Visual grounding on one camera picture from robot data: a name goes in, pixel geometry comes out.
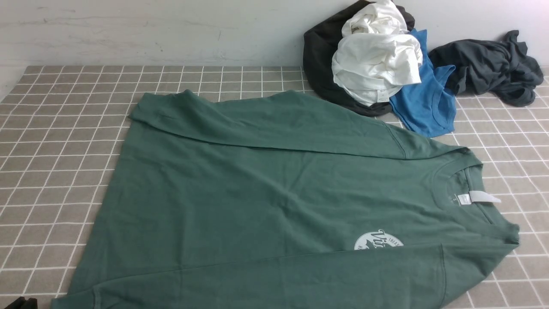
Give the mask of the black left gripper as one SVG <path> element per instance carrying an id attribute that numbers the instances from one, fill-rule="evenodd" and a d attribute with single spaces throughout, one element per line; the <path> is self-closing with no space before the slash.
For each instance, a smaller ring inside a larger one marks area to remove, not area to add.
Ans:
<path id="1" fill-rule="evenodd" d="M 25 297 L 18 297 L 12 303 L 8 304 L 4 309 L 37 309 L 38 302 L 35 298 L 26 299 Z"/>

